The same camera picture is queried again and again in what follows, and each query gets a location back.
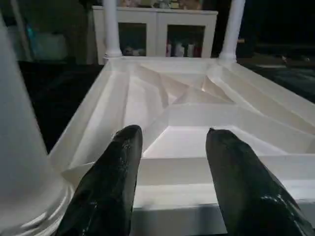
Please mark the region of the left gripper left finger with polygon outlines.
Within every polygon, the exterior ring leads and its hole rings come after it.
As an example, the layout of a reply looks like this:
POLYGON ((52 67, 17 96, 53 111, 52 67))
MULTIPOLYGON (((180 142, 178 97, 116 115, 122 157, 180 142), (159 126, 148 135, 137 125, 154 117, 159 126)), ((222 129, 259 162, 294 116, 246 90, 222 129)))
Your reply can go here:
POLYGON ((79 182, 58 236, 127 236, 142 156, 139 125, 118 131, 79 182))

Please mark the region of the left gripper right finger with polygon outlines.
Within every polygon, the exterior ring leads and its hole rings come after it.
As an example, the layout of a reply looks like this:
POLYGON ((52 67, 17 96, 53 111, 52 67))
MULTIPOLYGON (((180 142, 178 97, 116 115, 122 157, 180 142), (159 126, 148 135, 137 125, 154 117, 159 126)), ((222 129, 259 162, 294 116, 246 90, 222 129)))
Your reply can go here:
POLYGON ((230 236, 313 236, 294 198, 233 132, 210 128, 206 156, 230 236))

